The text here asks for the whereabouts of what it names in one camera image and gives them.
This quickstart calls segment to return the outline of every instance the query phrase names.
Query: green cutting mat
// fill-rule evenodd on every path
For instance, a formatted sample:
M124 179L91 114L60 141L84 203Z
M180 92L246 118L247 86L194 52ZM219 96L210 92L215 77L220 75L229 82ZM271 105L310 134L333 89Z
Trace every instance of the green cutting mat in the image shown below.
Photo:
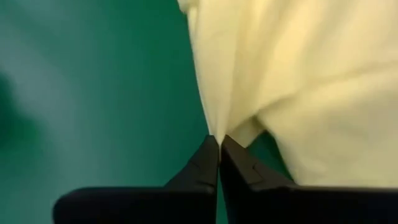
M176 0L0 0L0 223L49 224L79 187L163 185L206 133Z

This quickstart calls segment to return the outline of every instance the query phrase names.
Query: teal surface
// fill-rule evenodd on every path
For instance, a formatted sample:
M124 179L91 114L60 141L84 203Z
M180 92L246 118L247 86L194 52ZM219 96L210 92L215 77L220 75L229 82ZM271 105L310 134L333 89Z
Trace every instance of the teal surface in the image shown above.
M0 223L51 223L79 187L165 184L206 133L176 0L0 0Z

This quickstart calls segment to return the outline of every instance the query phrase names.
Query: green background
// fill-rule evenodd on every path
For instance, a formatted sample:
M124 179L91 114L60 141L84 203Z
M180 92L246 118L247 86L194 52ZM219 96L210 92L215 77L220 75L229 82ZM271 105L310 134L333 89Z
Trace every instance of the green background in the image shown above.
M206 134L176 0L0 0L0 223L51 223L79 187L163 185ZM285 172L270 136L252 149Z

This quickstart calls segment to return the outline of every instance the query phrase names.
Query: cream fabric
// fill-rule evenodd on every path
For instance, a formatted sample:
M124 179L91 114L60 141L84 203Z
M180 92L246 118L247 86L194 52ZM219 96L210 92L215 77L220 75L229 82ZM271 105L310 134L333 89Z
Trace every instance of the cream fabric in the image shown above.
M303 185L398 187L398 1L178 0L209 132Z

